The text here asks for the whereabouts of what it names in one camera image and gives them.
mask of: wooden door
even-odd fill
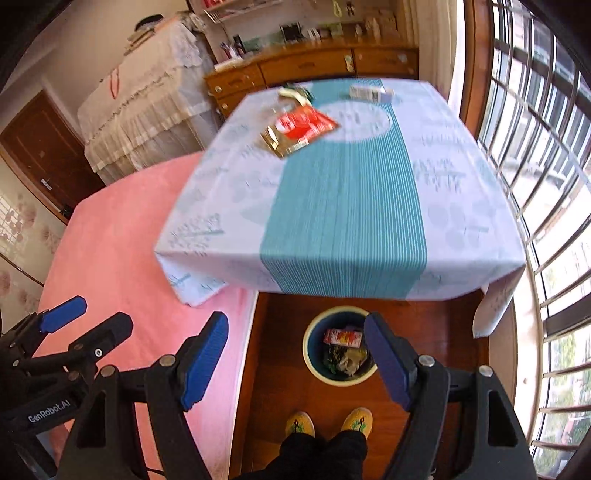
[[[84,156],[84,146],[45,92],[40,92],[0,134],[22,171],[57,207],[75,207],[105,186]]]

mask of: blue gripper pad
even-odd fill
[[[368,315],[363,334],[390,398],[409,411],[411,390],[417,380],[416,352],[406,339],[394,335],[379,313]]]
[[[41,331],[54,333],[86,313],[86,300],[76,296],[43,314]]]
[[[189,339],[190,345],[177,368],[177,381],[181,387],[180,402],[184,411],[189,411],[205,395],[228,341],[228,329],[228,317],[222,312],[213,312],[201,333]]]

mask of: black pants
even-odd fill
[[[292,433],[281,444],[279,456],[264,470],[235,480],[362,480],[367,454],[365,436],[354,430],[340,432],[329,442]]]

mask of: wooden floor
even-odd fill
[[[239,473],[240,464],[242,472],[248,472],[264,468],[275,458],[284,437],[285,420],[295,411],[308,412],[316,433],[330,438],[340,430],[349,412],[359,406],[374,414],[364,478],[382,476],[407,414],[390,401],[379,373],[360,385],[338,388],[320,382],[308,371],[301,351],[304,331],[316,315],[330,307],[354,305],[380,312],[392,330],[406,337],[419,354],[432,355],[449,367],[472,370],[486,363],[488,357],[488,342],[472,339],[472,318],[482,298],[480,292],[446,302],[413,303],[262,295],[241,391],[230,477]],[[444,456],[453,446],[455,414],[453,410],[446,421],[436,478],[447,478]]]

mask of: wooden drawer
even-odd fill
[[[228,118],[230,113],[232,113],[236,107],[242,102],[242,99],[252,92],[258,92],[259,90],[264,90],[265,87],[254,87],[248,90],[244,90],[243,92],[233,93],[231,95],[225,96],[223,98],[217,99],[217,105],[220,109],[224,118]]]
[[[355,73],[352,52],[348,48],[311,51],[284,59],[261,63],[267,85],[317,77],[341,77]]]
[[[382,48],[356,48],[357,74],[404,76],[418,78],[416,50],[386,50]]]
[[[257,65],[228,70],[205,81],[209,92],[216,98],[248,90],[252,87],[265,86],[265,81],[262,79],[261,71]]]

